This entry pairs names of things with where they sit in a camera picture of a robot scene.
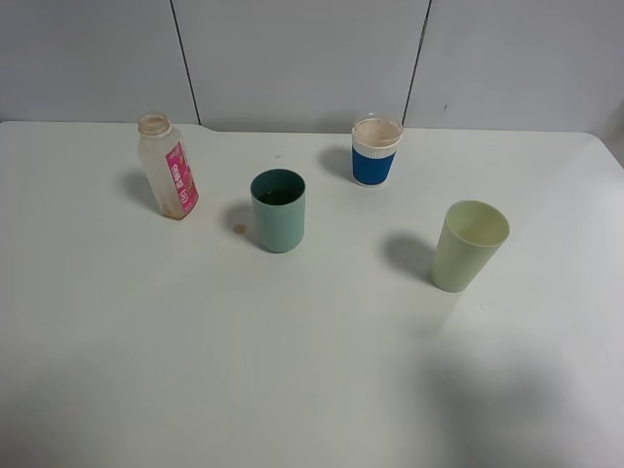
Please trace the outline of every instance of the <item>wall seam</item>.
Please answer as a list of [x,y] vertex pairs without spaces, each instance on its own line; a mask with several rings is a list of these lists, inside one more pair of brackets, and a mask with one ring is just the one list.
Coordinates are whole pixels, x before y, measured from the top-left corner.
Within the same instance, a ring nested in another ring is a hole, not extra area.
[[195,115],[197,116],[198,125],[202,125],[202,119],[199,117],[199,109],[197,107],[197,99],[195,98],[195,91],[193,90],[193,83],[191,82],[191,74],[188,71],[188,62],[186,61],[186,53],[184,52],[184,45],[182,44],[182,36],[179,33],[179,26],[177,25],[176,8],[174,8],[174,0],[169,0],[169,4],[172,6],[172,14],[174,15],[175,32],[177,33],[177,41],[179,42],[179,48],[182,51],[182,59],[184,60],[184,69],[186,70],[186,78],[188,79],[188,87],[191,90],[191,97],[193,98],[193,105],[195,106]]
[[409,81],[409,90],[408,90],[408,98],[406,99],[406,108],[403,111],[403,119],[401,123],[403,125],[406,124],[406,117],[408,115],[408,107],[410,106],[411,99],[411,88],[413,87],[414,77],[416,76],[416,68],[418,67],[418,61],[420,60],[420,52],[422,51],[422,43],[425,40],[425,33],[427,31],[427,25],[429,23],[429,14],[431,13],[431,4],[433,0],[429,0],[429,4],[427,5],[427,13],[425,14],[425,21],[422,24],[422,30],[420,31],[420,41],[418,42],[418,52],[416,53],[416,60],[413,64],[413,71],[411,73],[411,80]]

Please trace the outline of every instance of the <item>teal cup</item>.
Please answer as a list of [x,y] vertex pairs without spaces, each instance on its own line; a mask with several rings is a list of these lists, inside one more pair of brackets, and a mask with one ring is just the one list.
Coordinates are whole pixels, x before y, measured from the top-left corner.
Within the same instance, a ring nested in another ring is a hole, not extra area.
[[445,216],[431,268],[443,291],[463,291],[509,236],[509,222],[495,207],[477,201],[452,205]]
[[303,239],[305,182],[287,169],[273,169],[252,182],[253,216],[260,244],[275,253],[294,249]]

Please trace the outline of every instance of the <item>pale green cup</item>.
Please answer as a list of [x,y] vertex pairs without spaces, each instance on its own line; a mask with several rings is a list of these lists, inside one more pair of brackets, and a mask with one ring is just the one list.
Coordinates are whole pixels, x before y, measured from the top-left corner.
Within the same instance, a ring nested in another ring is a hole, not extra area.
[[463,291],[509,236],[509,222],[484,202],[462,201],[445,216],[431,279],[443,291]]

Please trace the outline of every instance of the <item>white wall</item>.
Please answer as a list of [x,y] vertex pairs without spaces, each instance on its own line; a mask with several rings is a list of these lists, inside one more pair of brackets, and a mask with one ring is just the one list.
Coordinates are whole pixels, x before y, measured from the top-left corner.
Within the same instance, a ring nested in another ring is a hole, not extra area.
[[623,101],[623,0],[433,0],[406,124],[602,135]]
[[3,0],[0,120],[197,123],[169,0]]
[[403,116],[427,0],[175,0],[202,124],[338,132]]

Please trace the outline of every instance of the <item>plastic bottle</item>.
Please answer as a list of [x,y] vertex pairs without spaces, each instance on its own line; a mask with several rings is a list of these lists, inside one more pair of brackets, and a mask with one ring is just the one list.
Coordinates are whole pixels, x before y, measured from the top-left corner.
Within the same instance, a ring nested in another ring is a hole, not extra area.
[[183,219],[193,210],[199,195],[186,161],[182,133],[163,112],[156,111],[139,117],[138,132],[138,159],[162,214]]

